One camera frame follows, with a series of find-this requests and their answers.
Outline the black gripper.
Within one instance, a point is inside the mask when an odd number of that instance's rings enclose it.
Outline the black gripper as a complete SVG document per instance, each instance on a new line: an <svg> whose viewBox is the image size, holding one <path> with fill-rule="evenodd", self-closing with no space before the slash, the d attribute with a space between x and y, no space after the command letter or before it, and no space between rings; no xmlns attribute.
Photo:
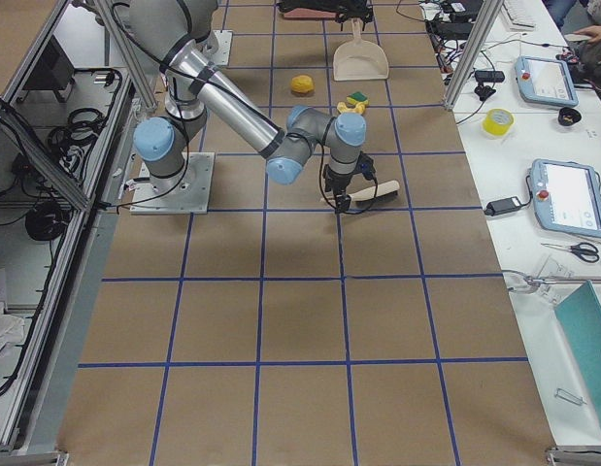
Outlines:
<svg viewBox="0 0 601 466"><path fill-rule="evenodd" d="M321 170L324 180L324 188L321 195L325 196L333 189L347 189L355 175L362 175L365 180L377 182L374 160L366 153L361 153L355 162L344 164L333 155L329 157L329 163ZM351 205L351 197L346 193L335 195L335 213L346 213Z"/></svg>

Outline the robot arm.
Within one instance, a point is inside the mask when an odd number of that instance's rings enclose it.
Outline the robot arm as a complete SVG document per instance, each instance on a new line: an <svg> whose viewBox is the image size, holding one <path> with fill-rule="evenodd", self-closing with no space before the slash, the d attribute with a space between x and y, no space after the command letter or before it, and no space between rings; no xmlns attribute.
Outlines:
<svg viewBox="0 0 601 466"><path fill-rule="evenodd" d="M294 183L317 146L328 148L318 185L338 214L350 207L347 188L354 176L376 181L374 161L362 150L363 116L296 106L279 127L218 69L207 55L217 48L216 1L131 1L125 7L128 23L121 35L157 64L167 83L165 116L139 123L133 135L156 196L179 200L195 188L198 172L187 146L209 113L264 158L268 177L279 184Z"/></svg>

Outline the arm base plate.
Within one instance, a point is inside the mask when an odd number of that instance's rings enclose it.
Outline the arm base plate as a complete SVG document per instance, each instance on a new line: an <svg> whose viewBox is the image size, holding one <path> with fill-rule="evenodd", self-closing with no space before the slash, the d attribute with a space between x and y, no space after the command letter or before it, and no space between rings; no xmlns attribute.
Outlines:
<svg viewBox="0 0 601 466"><path fill-rule="evenodd" d="M187 172L168 180L152 178L135 187L129 210L134 215L204 215L208 212L216 155L190 152Z"/></svg>
<svg viewBox="0 0 601 466"><path fill-rule="evenodd" d="M232 39L232 30L213 29L204 42L202 52L217 66L225 67L229 63Z"/></svg>

